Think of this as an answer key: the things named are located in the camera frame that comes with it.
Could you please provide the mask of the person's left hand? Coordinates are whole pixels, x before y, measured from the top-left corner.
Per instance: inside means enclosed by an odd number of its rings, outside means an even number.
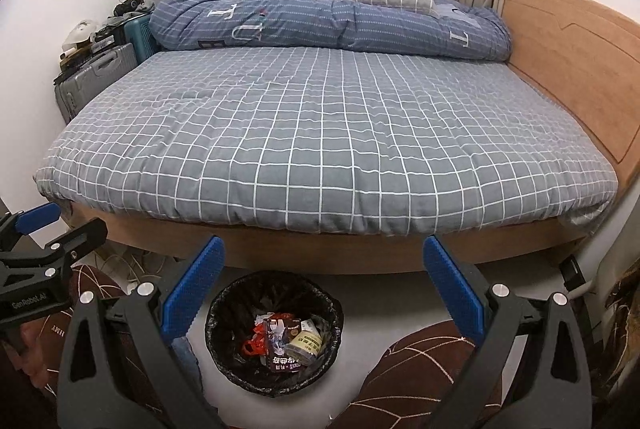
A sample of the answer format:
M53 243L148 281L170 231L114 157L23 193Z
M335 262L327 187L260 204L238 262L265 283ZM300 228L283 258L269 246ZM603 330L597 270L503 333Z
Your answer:
M26 375L35 388L53 395L58 392L58 371L68 325L70 316L66 312L51 314L18 328L23 349L2 343L14 369Z

